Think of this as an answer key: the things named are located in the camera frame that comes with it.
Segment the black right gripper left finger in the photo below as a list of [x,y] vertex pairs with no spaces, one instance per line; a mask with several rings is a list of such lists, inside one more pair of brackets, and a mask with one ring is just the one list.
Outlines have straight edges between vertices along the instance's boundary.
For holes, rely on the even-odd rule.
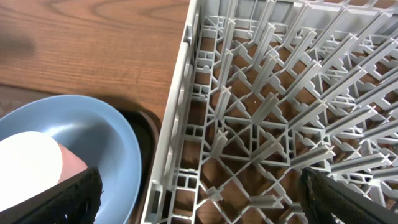
[[48,190],[1,212],[1,223],[93,224],[101,205],[103,183],[90,167]]

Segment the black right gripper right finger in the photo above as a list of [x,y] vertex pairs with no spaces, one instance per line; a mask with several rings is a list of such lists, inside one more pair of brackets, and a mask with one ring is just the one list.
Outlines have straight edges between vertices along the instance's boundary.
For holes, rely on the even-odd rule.
[[397,214],[332,180],[305,168],[297,184],[298,199],[309,224],[397,223]]

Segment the pink plastic cup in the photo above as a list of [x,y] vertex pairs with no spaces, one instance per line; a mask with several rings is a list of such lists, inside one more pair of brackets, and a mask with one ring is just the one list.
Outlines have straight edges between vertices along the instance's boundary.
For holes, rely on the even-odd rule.
[[87,169],[51,136],[28,131],[1,141],[1,210],[18,205]]

